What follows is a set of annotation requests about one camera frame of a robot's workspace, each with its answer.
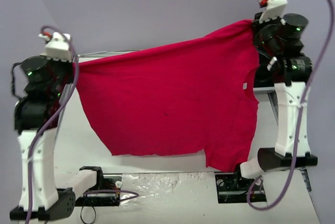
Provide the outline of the bright red t shirt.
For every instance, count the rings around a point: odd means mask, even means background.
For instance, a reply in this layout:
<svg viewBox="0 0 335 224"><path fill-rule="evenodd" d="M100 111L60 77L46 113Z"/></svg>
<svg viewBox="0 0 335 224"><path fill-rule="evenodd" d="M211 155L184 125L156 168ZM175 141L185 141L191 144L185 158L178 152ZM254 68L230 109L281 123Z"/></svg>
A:
<svg viewBox="0 0 335 224"><path fill-rule="evenodd" d="M252 21L201 38L80 63L88 122L113 155L204 151L232 172L248 159L259 103Z"/></svg>

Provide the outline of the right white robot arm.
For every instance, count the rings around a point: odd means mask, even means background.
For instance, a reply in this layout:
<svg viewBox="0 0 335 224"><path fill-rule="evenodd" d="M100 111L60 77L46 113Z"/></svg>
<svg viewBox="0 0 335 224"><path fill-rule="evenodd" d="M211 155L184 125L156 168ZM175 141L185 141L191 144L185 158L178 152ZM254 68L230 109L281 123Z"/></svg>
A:
<svg viewBox="0 0 335 224"><path fill-rule="evenodd" d="M278 134L275 147L260 148L255 158L240 164L232 176L233 185L244 189L252 178L273 170L316 166L307 137L307 101L304 93L312 73L312 61L302 52L301 35L308 25L302 15L262 20L257 13L252 22L253 45L259 53L256 87L274 86L277 97Z"/></svg>

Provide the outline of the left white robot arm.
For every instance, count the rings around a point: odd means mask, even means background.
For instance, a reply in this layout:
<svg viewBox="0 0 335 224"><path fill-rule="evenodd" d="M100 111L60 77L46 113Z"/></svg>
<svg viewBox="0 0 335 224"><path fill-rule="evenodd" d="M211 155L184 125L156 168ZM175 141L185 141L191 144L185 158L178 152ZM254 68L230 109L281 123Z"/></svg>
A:
<svg viewBox="0 0 335 224"><path fill-rule="evenodd" d="M21 150L22 191L18 206L10 211L13 222L32 219L56 221L69 217L76 201L91 189L105 186L102 169L84 166L63 186L54 179L54 148L62 111L73 94L79 71L72 60L38 55L14 63L27 78L26 95L18 97L14 130Z"/></svg>

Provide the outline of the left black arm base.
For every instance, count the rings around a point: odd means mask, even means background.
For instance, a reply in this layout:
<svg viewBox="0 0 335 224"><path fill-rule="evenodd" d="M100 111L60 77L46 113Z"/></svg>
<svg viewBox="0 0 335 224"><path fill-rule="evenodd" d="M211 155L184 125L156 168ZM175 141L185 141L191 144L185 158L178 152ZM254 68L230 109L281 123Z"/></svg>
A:
<svg viewBox="0 0 335 224"><path fill-rule="evenodd" d="M121 174L106 174L98 186L92 187L89 191L118 191L122 187ZM98 193L88 194L78 198L76 207L117 207L120 205L119 193Z"/></svg>

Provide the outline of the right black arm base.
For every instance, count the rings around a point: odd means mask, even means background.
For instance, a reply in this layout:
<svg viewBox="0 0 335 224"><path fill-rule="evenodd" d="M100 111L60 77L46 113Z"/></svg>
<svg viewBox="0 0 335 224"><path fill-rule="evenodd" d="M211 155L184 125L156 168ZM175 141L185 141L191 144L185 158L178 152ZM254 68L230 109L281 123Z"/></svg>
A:
<svg viewBox="0 0 335 224"><path fill-rule="evenodd" d="M248 189L254 180L242 178L237 173L215 173L215 181L219 204L239 204L247 203ZM250 202L266 202L262 182L253 187Z"/></svg>

